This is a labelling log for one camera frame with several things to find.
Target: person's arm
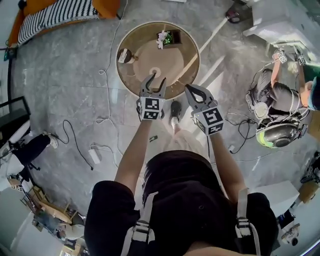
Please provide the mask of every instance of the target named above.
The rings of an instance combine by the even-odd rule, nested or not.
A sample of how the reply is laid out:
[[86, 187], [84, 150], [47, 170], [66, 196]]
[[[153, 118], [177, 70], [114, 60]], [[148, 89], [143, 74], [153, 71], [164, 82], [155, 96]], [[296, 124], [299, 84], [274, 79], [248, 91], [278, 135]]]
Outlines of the person's arm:
[[279, 60], [278, 54], [274, 55], [276, 62], [274, 63], [272, 75], [271, 75], [271, 87], [273, 88], [276, 82], [279, 82], [279, 75], [281, 70], [281, 61]]
[[217, 132], [210, 136], [216, 167], [225, 192], [233, 203], [238, 202], [239, 191], [246, 188], [244, 177], [224, 145], [221, 135]]
[[299, 79], [299, 92], [304, 92], [305, 91], [305, 84], [306, 84], [306, 81], [305, 81], [305, 73], [304, 73], [304, 68], [303, 66], [300, 66], [298, 64], [298, 70], [299, 70], [299, 73], [298, 73], [298, 79]]
[[114, 181], [127, 186], [135, 194], [139, 174], [145, 161], [151, 120], [142, 120], [130, 145], [123, 154]]

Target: gray marble floor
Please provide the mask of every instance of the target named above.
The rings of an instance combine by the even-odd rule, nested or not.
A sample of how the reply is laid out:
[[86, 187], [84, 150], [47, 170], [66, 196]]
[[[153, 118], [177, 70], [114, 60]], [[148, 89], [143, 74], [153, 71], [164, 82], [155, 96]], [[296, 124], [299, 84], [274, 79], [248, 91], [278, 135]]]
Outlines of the gray marble floor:
[[[20, 47], [13, 65], [12, 95], [26, 97], [35, 135], [46, 130], [66, 139], [63, 131], [63, 120], [66, 119], [72, 123], [79, 148], [91, 164], [93, 161], [88, 150], [92, 143], [111, 147], [115, 152], [115, 161], [119, 163], [121, 155], [117, 152], [117, 146], [124, 152], [139, 125], [136, 99], [124, 88], [115, 72], [114, 58], [120, 40], [139, 24], [162, 20], [182, 26], [201, 47], [231, 4], [231, 0], [187, 0], [187, 3], [129, 0], [115, 37], [107, 72], [111, 113], [107, 108], [105, 77], [99, 74], [99, 70], [108, 65], [111, 41], [119, 23], [116, 19], [92, 20], [61, 27], [37, 36]], [[270, 56], [265, 54], [263, 40], [242, 36], [242, 31], [250, 26], [250, 20], [236, 25], [226, 23], [201, 54], [198, 82], [217, 60], [222, 60], [203, 86], [210, 89], [225, 113], [249, 114], [245, 93], [255, 72], [270, 61]], [[295, 86], [292, 74], [283, 72], [282, 80]], [[178, 100], [183, 102], [185, 113], [182, 127], [193, 132], [205, 145], [204, 135], [191, 124], [185, 96]], [[109, 115], [116, 125], [118, 141], [117, 131], [109, 121], [102, 124], [95, 122], [97, 117]], [[234, 122], [243, 119], [233, 115], [229, 118]], [[117, 168], [113, 164], [113, 155], [100, 151], [102, 162], [90, 170], [77, 152], [68, 124], [66, 131], [70, 136], [69, 144], [60, 143], [56, 150], [51, 147], [45, 149], [34, 161], [41, 171], [32, 171], [32, 175], [54, 202], [62, 206], [71, 202], [85, 215], [93, 185], [101, 180], [112, 180]], [[237, 149], [243, 142], [237, 127], [229, 123], [225, 124], [222, 135], [227, 147], [234, 145]], [[233, 156], [248, 187], [290, 180], [298, 188], [302, 166], [317, 147], [318, 144], [309, 135], [280, 151], [262, 147], [253, 138]]]

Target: round table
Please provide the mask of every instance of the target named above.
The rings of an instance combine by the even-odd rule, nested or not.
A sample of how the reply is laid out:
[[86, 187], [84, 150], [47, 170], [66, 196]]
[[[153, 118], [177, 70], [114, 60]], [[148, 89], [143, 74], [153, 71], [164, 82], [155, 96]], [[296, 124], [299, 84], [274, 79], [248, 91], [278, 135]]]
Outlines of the round table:
[[[179, 30], [181, 43], [158, 48], [158, 33]], [[135, 57], [133, 63], [119, 63], [116, 58], [116, 70], [124, 86], [139, 96], [142, 81], [156, 72], [150, 87], [159, 88], [166, 78], [165, 99], [174, 99], [185, 91], [186, 84], [195, 80], [200, 55], [193, 38], [183, 28], [164, 21], [141, 24], [132, 29], [121, 41], [117, 52], [128, 49]]]

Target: striped cushion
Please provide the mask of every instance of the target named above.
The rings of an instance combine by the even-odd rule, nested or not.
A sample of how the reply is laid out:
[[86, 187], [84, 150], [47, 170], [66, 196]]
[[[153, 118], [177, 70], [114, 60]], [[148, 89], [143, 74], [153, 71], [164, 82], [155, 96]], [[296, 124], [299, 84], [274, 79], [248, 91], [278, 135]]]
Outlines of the striped cushion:
[[52, 5], [44, 25], [46, 28], [52, 28], [69, 21], [97, 16], [98, 12], [93, 7], [92, 0], [58, 0]]
[[44, 28], [48, 8], [25, 17], [18, 35], [18, 44], [21, 45], [31, 39]]

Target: sofa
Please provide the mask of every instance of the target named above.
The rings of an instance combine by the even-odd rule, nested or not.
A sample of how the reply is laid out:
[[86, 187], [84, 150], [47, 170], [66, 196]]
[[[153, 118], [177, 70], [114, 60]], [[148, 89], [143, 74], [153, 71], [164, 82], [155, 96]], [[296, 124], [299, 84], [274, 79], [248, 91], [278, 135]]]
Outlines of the sofa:
[[89, 19], [114, 19], [120, 0], [26, 0], [19, 10], [8, 46], [21, 46], [36, 35]]

